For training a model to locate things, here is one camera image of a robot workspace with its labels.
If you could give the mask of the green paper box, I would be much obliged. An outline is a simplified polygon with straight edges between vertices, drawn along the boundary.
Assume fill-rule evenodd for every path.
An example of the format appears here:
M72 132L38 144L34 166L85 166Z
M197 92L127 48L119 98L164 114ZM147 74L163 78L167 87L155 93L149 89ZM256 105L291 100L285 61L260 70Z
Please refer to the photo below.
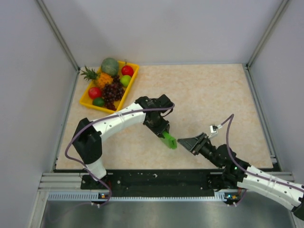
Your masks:
M177 141L176 139L171 136L167 131L162 133L160 140L169 148L175 150L177 148Z

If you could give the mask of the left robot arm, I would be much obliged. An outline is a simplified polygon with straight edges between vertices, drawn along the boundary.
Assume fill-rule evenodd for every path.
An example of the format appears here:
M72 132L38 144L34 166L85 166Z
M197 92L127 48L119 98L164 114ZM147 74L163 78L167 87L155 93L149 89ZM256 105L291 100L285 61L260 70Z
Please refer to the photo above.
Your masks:
M154 133L168 148L176 149L176 139L169 134L170 123L162 115L173 111L174 103L166 95L158 98L139 97L119 112L99 120L82 119L76 128L71 144L81 157L85 169L97 188L107 185L107 172L102 162L102 143L112 135L134 124L141 123Z

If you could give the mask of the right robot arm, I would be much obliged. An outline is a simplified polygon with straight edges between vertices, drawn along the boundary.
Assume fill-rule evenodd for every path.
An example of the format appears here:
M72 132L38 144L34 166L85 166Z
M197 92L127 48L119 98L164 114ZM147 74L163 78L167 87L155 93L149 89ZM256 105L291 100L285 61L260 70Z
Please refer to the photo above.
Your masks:
M289 209L298 219L304 219L304 186L268 174L236 157L227 144L212 145L205 133L177 142L193 155L202 155L218 168L225 188L242 188L272 199Z

